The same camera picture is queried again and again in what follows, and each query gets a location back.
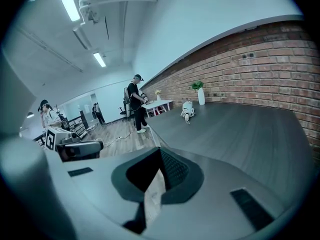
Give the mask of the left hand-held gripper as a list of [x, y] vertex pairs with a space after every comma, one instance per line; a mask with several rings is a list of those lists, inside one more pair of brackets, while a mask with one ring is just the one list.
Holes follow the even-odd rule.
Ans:
[[48, 127], [45, 148], [59, 154], [63, 162], [98, 159], [104, 144], [100, 140], [82, 141], [80, 136], [59, 127]]

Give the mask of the white vase with green plant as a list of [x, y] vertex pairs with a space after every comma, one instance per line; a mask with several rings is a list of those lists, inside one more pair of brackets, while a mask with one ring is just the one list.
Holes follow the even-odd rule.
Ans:
[[204, 83], [201, 80], [194, 82], [191, 88], [197, 92], [198, 102], [200, 105], [205, 105], [205, 93], [203, 89]]

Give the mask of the ceiling light tube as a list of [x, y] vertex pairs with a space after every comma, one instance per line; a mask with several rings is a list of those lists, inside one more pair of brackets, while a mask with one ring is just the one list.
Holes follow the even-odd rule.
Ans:
[[74, 0], [61, 0], [61, 2], [72, 22], [80, 20], [80, 14]]
[[106, 64], [102, 58], [102, 56], [100, 55], [99, 52], [95, 52], [93, 53], [93, 56], [94, 58], [96, 59], [96, 61], [98, 62], [98, 64], [102, 67], [102, 68], [105, 68], [106, 67]]

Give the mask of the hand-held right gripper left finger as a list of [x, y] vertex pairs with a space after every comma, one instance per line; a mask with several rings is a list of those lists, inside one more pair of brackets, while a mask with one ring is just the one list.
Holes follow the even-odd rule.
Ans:
[[73, 162], [43, 150], [26, 156], [25, 201], [36, 225], [56, 240], [160, 240], [125, 228], [140, 206], [112, 184], [113, 170], [143, 153]]

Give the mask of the white umbrella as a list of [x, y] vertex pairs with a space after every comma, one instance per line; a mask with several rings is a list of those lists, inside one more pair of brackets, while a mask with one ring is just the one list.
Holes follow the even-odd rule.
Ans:
[[190, 124], [190, 118], [195, 116], [195, 109], [193, 108], [193, 102], [192, 101], [186, 101], [182, 105], [182, 112], [180, 114], [182, 118], [184, 118], [184, 121], [189, 125]]

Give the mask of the white folding table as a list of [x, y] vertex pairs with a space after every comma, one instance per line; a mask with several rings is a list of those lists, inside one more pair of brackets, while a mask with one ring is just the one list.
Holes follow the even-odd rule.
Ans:
[[142, 107], [145, 108], [147, 117], [151, 118], [170, 111], [172, 102], [172, 100], [161, 99], [153, 102], [147, 102], [143, 104]]

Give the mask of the black shelf rack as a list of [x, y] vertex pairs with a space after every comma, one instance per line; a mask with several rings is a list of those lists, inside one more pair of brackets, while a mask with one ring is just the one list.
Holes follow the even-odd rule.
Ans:
[[68, 120], [68, 125], [71, 132], [76, 133], [80, 139], [86, 136], [93, 138], [96, 135], [95, 125], [89, 126], [85, 114], [82, 110], [79, 111], [79, 116]]

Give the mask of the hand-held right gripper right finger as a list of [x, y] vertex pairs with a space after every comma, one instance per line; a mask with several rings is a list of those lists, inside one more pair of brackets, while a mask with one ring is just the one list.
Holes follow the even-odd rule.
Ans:
[[152, 240], [268, 240], [291, 220], [309, 189], [309, 163], [280, 161], [275, 171], [245, 172], [228, 162], [177, 149], [202, 169], [185, 203], [164, 204], [143, 235]]

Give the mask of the dark grey table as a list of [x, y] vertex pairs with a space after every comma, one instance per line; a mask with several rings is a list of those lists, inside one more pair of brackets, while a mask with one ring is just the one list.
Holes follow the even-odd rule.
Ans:
[[185, 122], [177, 107], [147, 120], [169, 147], [228, 163], [270, 189], [284, 205], [302, 199], [314, 179], [307, 136], [285, 109], [240, 103], [193, 103]]

